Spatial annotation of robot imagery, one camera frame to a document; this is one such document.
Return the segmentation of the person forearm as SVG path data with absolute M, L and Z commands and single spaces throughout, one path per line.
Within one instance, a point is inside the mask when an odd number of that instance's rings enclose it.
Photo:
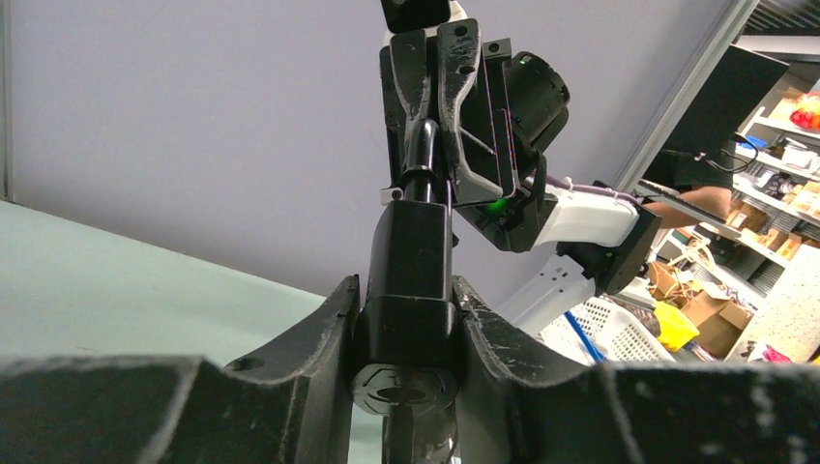
M 732 191 L 730 188 L 722 187 L 698 187 L 681 193 L 679 198 L 724 222 L 730 212 Z M 686 227 L 700 222 L 697 217 L 663 203 L 648 203 L 646 208 L 661 218 L 661 229 Z

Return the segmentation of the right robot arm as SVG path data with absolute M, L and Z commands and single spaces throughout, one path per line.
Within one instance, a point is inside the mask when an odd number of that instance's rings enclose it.
M 392 198 L 440 202 L 497 249 L 555 245 L 503 317 L 538 334 L 574 307 L 627 287 L 659 218 L 633 196 L 556 179 L 545 152 L 569 119 L 564 79 L 479 22 L 392 20 L 380 51 Z

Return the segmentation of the black Kaijing padlock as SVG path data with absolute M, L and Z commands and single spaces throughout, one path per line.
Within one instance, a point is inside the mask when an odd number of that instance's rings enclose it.
M 436 122 L 410 132 L 399 177 L 372 241 L 366 301 L 353 332 L 351 387 L 372 415 L 423 415 L 457 393 L 460 324 L 452 286 L 451 183 Z

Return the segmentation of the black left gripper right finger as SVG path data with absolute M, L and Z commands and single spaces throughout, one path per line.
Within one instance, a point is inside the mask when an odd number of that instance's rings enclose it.
M 819 371 L 797 363 L 601 362 L 547 348 L 462 276 L 465 463 L 815 463 Z

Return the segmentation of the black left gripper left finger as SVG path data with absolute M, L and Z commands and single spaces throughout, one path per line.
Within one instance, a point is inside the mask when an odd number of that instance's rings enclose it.
M 218 366 L 197 356 L 19 359 L 1 366 L 5 463 L 344 463 L 346 277 L 309 316 Z

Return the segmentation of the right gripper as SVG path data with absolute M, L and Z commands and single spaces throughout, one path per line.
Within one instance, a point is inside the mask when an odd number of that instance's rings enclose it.
M 483 43 L 479 22 L 461 19 L 437 29 L 439 169 L 454 204 L 487 204 L 521 185 L 506 71 L 509 38 Z M 407 190 L 419 132 L 430 115 L 432 77 L 425 30 L 395 34 L 379 51 L 391 186 Z

